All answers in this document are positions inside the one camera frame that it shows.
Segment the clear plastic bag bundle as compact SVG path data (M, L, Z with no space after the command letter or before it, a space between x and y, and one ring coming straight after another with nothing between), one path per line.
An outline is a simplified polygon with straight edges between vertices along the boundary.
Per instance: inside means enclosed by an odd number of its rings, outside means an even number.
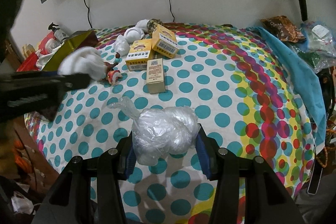
M194 147L198 117L189 106L139 111L128 97L108 105L133 120L133 149L140 165L154 166L167 154L180 155Z

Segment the white sock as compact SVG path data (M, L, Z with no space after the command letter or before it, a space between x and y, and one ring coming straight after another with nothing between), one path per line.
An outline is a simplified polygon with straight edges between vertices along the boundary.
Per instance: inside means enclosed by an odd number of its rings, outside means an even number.
M58 68L58 75L88 74L93 80L106 77L107 66L100 52L93 47L82 47L68 55Z
M148 19L140 20L140 21L137 22L135 27L143 30L143 32L147 32L148 31L148 28L147 28L148 22L149 22Z

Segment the gold tin box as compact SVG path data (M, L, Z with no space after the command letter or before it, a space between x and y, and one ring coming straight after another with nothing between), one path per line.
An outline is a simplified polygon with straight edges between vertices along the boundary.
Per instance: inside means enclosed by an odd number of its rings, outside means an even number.
M42 71L56 71L61 62L72 52L82 47L96 47L98 38L95 30L77 31L68 38L60 48L52 54L47 60L46 65L41 69Z

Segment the small red white toy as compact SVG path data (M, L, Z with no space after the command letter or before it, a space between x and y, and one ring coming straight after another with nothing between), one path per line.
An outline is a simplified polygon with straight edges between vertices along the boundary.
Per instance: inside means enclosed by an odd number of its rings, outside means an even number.
M106 75L106 80L112 86L114 86L116 82L121 78L123 78L123 75L119 70L111 70Z

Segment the beige carton box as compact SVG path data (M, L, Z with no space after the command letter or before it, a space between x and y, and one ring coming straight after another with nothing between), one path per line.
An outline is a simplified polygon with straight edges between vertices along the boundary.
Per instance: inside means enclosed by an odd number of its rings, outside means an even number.
M150 94L166 91L163 59L152 59L147 62L146 87Z

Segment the yellow box with car picture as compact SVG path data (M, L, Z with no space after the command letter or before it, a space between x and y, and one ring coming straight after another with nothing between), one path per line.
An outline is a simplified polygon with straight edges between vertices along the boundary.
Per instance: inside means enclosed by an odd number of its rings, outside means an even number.
M129 71L143 71L147 69L147 62L153 59L152 40L136 40L131 46L125 59Z

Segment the red gift bag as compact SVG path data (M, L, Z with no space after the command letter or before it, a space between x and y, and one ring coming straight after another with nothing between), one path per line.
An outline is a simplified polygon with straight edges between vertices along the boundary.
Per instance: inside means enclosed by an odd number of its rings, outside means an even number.
M36 66L38 61L38 56L35 52L31 53L25 61L22 62L17 72L28 72L28 71L38 71L39 68Z

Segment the polka dot bed sheet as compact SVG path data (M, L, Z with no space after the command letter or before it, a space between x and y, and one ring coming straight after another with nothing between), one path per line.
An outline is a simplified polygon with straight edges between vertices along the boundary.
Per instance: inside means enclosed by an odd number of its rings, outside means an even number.
M310 177L326 137L326 111L317 76L262 27L170 24L178 51L163 59L165 90L151 94L145 71L125 61L114 85L94 81L64 95L46 121L25 124L58 172L74 156L100 156L135 133L140 153L120 182L129 221L205 223L216 184L202 174L198 129L238 157L263 157L291 196Z

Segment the white sock ball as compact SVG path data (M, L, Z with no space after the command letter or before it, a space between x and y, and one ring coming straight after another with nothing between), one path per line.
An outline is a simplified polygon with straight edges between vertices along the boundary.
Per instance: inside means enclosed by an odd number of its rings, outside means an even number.
M143 30L138 27L128 28L123 34L123 37L129 44L133 43L134 41L143 39L144 36L145 34Z

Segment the teal blue towel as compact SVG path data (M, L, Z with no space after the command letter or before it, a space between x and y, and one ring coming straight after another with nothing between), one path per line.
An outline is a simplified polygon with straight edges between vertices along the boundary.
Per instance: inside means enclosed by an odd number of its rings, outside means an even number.
M314 142L316 152L319 153L325 146L327 118L318 77L311 67L307 65L297 53L292 51L276 38L276 36L273 36L264 28L248 27L246 30L258 34L260 38L265 40L267 46L272 50L272 53L288 72L295 92L301 96L308 113L317 126Z

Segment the brown snack bag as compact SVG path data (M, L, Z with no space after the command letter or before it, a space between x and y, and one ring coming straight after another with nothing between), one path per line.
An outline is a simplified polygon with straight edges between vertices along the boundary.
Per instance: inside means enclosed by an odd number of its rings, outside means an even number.
M260 22L282 42L297 43L305 40L304 34L286 16L261 19Z

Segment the clear plastic bag right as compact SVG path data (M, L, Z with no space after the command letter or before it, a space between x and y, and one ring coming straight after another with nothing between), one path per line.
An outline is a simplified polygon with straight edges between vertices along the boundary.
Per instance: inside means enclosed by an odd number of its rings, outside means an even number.
M335 57L335 35L321 22L301 24L301 32L305 36L302 50L314 52L327 57Z

